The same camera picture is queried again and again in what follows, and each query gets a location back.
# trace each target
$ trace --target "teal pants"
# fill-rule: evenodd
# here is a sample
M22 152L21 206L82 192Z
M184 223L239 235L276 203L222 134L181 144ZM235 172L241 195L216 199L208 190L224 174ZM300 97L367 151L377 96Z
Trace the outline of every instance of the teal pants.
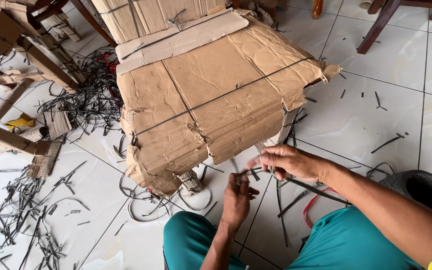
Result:
M177 212L164 228L168 269L198 270L215 234L213 225L203 216ZM318 220L300 255L285 269L410 270L412 266L419 267L389 242L361 211L351 206ZM230 270L245 267L246 263L231 254Z

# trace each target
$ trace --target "person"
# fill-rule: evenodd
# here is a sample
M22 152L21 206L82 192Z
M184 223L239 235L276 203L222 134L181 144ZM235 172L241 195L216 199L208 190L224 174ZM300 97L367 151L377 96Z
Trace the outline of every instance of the person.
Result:
M283 180L286 172L321 182L353 206L318 220L292 269L432 270L432 210L349 169L289 145L261 150L247 169L260 164ZM231 253L234 237L259 194L247 176L231 174L217 230L204 217L181 211L164 228L163 253L169 270L243 270Z

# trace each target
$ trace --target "knee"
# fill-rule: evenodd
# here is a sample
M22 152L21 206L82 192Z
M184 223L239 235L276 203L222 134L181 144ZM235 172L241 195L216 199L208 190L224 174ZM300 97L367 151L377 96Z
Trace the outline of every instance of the knee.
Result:
M168 220L168 222L164 226L164 234L167 234L169 232L181 231L187 228L188 224L199 219L204 219L204 217L189 211L177 212Z

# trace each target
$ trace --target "red packing strap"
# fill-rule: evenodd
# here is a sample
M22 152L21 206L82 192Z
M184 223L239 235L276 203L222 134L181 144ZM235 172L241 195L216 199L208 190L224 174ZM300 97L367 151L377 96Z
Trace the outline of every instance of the red packing strap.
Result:
M323 189L323 190L321 190L321 191L322 191L322 192L325 192L325 191L327 191L327 190L339 194L338 191L332 189L331 187L325 188L325 189ZM314 198L312 198L312 199L309 201L308 205L307 205L307 206L304 208L304 210L303 210L303 219L304 219L304 222L306 222L306 225L308 225L308 227L309 227L310 229L312 229L313 227L312 227L312 226L308 223L308 221L306 220L306 212L307 212L307 211L309 210L309 208L313 205L313 203L315 202L316 198L318 198L318 196L319 196L319 194L316 194L316 195L314 196Z

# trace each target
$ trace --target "white tile floor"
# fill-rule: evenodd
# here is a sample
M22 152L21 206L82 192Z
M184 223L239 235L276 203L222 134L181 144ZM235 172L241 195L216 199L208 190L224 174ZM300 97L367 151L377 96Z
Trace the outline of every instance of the white tile floor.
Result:
M354 171L364 175L381 162L393 165L397 172L422 169L432 173L432 21L428 21L430 10L425 8L400 7L389 25L377 38L366 55L356 53L356 48L371 27L376 15L368 15L358 7L359 0L327 0L323 14L313 20L312 0L290 0L288 9L279 11L279 30L285 31L288 39L295 42L315 57L331 64L341 65L342 75L334 77L330 84L317 84L308 97L316 103L303 105L309 115L297 124L297 146L305 151L323 156L346 167L360 166ZM67 40L63 46L78 60L108 43L92 29L79 12L69 3L65 7L69 21L83 35L83 40ZM16 56L5 63L3 68L31 70L22 58ZM37 112L38 102L52 99L49 95L50 83L32 87L15 104L2 120L15 119L22 112L43 122ZM51 91L59 92L53 86ZM377 107L375 93L378 93L381 106ZM0 102L8 93L0 88ZM61 269L163 269L163 228L168 220L164 211L157 211L148 217L142 214L153 209L154 205L144 202L131 202L119 190L120 176L126 169L122 159L112 150L121 138L119 131L110 131L105 137L102 130L83 135L74 143L63 145L52 176L46 181L41 194L51 189L52 183L60 176L67 175L83 161L87 161L73 176L75 195L91 211L81 209L80 214L64 215L70 210L81 208L71 201L61 203L54 215L47 219L57 242L63 244L67 256L60 260ZM396 133L408 133L404 139L370 152ZM80 134L70 137L74 141ZM257 155L254 147L236 157L241 169L249 158ZM0 169L24 167L31 161L25 154L0 154ZM205 184L211 190L187 198L186 202L214 225L218 224L223 209L223 189L228 174L234 166L227 161L208 169ZM203 167L195 168L199 176ZM0 202L6 196L1 188L18 174L0 173ZM309 227L304 223L302 209L312 198L306 196L285 215L289 247L285 247L280 219L276 217L278 203L276 181L267 174L261 180L250 177L251 186L261 191L256 200L251 201L249 217L239 230L233 251L251 269L282 269L298 256L301 238L308 236ZM382 173L373 180L381 180ZM123 186L135 188L129 178L123 178ZM291 202L300 188L288 184L281 189L282 206ZM57 189L49 202L71 197L69 190ZM169 209L175 212L190 210L181 199ZM309 222L315 222L325 214L344 207L324 198L316 201L309 212ZM159 217L152 222L139 222L130 218L129 211L141 221ZM0 258L13 254L5 260L0 269L19 269L27 250L30 237L20 235L17 244L0 249ZM21 269L32 270L41 260L38 250L30 253L27 263Z

